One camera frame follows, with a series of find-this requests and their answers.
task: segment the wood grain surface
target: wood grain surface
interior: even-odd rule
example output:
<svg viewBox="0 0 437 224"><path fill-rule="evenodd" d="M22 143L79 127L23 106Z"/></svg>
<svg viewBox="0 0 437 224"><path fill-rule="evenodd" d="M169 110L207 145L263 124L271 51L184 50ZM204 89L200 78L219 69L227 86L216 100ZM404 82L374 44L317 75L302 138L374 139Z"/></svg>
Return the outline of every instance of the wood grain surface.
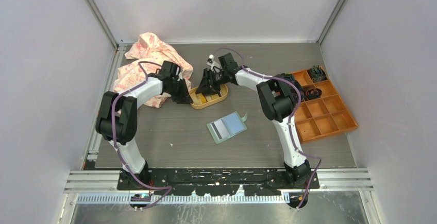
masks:
<svg viewBox="0 0 437 224"><path fill-rule="evenodd" d="M245 55L245 65L264 74L278 74L324 65L320 47L315 43L272 44L175 44L174 48L194 72L193 86L198 86L208 56L221 46ZM217 55L227 53L221 50ZM234 54L239 65L241 59ZM130 60L123 59L122 64ZM278 134L261 110L258 94L245 87L228 84L225 101L202 110L168 99L161 108L142 106L138 110L136 140L150 167L283 167L283 151ZM247 130L215 144L206 124L234 111L248 113ZM304 152L321 156L321 167L355 167L345 135L308 144ZM310 159L315 167L317 160ZM102 141L96 167L120 167L114 149Z"/></svg>

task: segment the crumpled cloth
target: crumpled cloth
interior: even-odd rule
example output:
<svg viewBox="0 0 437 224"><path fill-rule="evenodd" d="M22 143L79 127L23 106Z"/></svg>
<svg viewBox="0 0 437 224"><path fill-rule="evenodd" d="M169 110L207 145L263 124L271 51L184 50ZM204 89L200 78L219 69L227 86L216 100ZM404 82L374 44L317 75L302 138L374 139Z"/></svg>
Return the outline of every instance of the crumpled cloth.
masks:
<svg viewBox="0 0 437 224"><path fill-rule="evenodd" d="M138 42L135 42L132 48L125 53L126 59L137 59L134 62L122 66L117 71L117 80L114 82L114 92L123 92L132 86L144 81L145 76L138 62L150 61L162 65L164 61L171 61L176 63L181 68L183 79L187 84L188 91L191 89L191 82L189 81L193 73L193 66L187 63L177 51L169 44L161 41L156 34L147 32L139 36ZM155 73L159 66L142 63L143 68L147 73ZM157 95L144 103L146 106L159 108L164 101L170 97L170 94L163 93Z"/></svg>

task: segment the orange wooden box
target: orange wooden box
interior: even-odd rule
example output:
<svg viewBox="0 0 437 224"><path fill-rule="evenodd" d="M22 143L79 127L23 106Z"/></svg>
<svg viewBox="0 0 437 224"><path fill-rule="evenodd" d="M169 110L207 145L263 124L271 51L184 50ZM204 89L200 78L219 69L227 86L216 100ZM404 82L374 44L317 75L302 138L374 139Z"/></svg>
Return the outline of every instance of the orange wooden box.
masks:
<svg viewBox="0 0 437 224"><path fill-rule="evenodd" d="M308 70L291 74L303 88L316 87L322 90L322 95L317 99L303 101L294 114L300 142L307 143L357 129L357 122L329 77L324 81L313 82Z"/></svg>

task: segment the white wall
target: white wall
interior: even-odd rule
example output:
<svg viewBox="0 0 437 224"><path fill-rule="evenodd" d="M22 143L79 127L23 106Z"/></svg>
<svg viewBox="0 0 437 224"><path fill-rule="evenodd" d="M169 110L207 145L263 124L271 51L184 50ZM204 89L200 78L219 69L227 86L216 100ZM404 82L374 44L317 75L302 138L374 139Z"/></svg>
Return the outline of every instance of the white wall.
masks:
<svg viewBox="0 0 437 224"><path fill-rule="evenodd" d="M0 223L54 223L113 48L84 0L0 0Z"/></svg>
<svg viewBox="0 0 437 224"><path fill-rule="evenodd" d="M322 49L387 223L435 223L437 2L349 0Z"/></svg>
<svg viewBox="0 0 437 224"><path fill-rule="evenodd" d="M96 0L118 39L316 41L338 0Z"/></svg>

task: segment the scratched surface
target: scratched surface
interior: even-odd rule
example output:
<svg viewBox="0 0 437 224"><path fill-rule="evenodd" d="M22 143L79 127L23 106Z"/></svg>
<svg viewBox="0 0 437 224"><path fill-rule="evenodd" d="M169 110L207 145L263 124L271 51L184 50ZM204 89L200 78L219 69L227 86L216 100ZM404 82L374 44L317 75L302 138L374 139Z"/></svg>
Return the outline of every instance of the scratched surface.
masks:
<svg viewBox="0 0 437 224"><path fill-rule="evenodd" d="M125 204L78 204L71 223L332 223L366 224L358 192L312 192L297 212L285 203L173 204L134 212Z"/></svg>
<svg viewBox="0 0 437 224"><path fill-rule="evenodd" d="M287 44L177 44L179 54L193 65L193 86L200 83L206 59L217 48L229 46L243 53L245 64L254 71L278 74L324 65L315 43ZM234 55L238 64L241 59ZM228 84L225 101L202 110L168 99L161 108L142 106L138 110L136 140L150 167L283 167L283 151L278 134L261 110L258 94L245 87ZM238 111L248 113L247 130L216 144L206 124ZM354 167L345 135L303 144L306 153L323 158L322 167ZM317 160L310 159L315 167ZM114 149L102 141L96 167L120 167Z"/></svg>

